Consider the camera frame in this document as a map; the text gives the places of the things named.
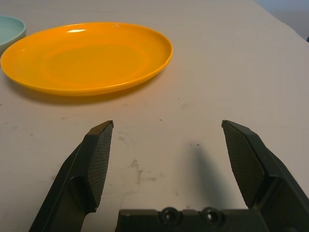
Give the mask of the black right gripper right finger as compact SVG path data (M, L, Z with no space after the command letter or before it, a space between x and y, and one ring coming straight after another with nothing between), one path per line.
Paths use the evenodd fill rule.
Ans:
M249 128L222 121L232 172L245 204L270 232L307 232L309 199L283 162Z

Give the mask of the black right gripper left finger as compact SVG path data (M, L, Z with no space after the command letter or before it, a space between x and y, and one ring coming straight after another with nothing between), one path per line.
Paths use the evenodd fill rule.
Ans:
M31 232L79 232L99 207L106 179L113 121L93 127L62 164Z

